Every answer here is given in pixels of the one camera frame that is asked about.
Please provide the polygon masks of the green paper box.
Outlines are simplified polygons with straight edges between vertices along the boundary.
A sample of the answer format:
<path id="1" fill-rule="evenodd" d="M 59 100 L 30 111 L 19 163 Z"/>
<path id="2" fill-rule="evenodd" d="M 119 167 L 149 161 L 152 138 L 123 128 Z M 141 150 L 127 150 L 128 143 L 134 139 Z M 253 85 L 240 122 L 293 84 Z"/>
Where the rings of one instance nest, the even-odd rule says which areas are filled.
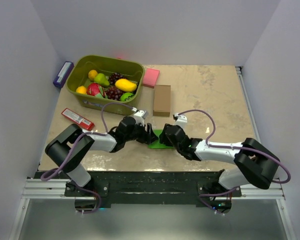
<path id="1" fill-rule="evenodd" d="M 153 130 L 154 134 L 159 137 L 160 134 L 163 132 L 162 129 L 154 129 Z M 173 149 L 173 146 L 167 146 L 163 143 L 160 143 L 160 140 L 155 140 L 154 142 L 152 142 L 151 144 L 148 145 L 149 149 L 154 149 L 154 150 L 162 150 L 162 149 Z"/>

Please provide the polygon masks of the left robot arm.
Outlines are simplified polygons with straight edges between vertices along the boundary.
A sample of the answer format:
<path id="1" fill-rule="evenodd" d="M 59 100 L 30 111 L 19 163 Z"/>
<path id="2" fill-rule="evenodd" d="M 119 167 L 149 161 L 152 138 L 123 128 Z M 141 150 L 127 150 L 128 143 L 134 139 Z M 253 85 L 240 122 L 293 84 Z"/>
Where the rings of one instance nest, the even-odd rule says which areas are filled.
<path id="1" fill-rule="evenodd" d="M 129 141 L 150 145 L 157 140 L 150 123 L 138 122 L 132 116 L 125 116 L 108 133 L 89 132 L 71 124 L 46 146 L 45 154 L 58 168 L 44 172 L 40 179 L 48 181 L 64 172 L 76 184 L 78 193 L 89 196 L 94 184 L 81 164 L 88 151 L 116 153 Z"/>

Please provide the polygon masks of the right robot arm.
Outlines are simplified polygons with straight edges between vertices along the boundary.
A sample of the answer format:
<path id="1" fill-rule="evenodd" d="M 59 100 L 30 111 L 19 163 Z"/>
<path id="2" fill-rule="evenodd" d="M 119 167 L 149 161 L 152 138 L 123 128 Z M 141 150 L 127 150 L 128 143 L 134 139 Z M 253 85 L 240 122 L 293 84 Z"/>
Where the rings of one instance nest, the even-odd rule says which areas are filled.
<path id="1" fill-rule="evenodd" d="M 159 135 L 159 142 L 174 147 L 185 159 L 190 161 L 219 161 L 237 166 L 236 169 L 222 171 L 213 183 L 213 192 L 220 197 L 241 185 L 267 190 L 279 167 L 279 158 L 253 138 L 243 142 L 218 143 L 201 138 L 190 138 L 182 127 L 166 124 Z"/>

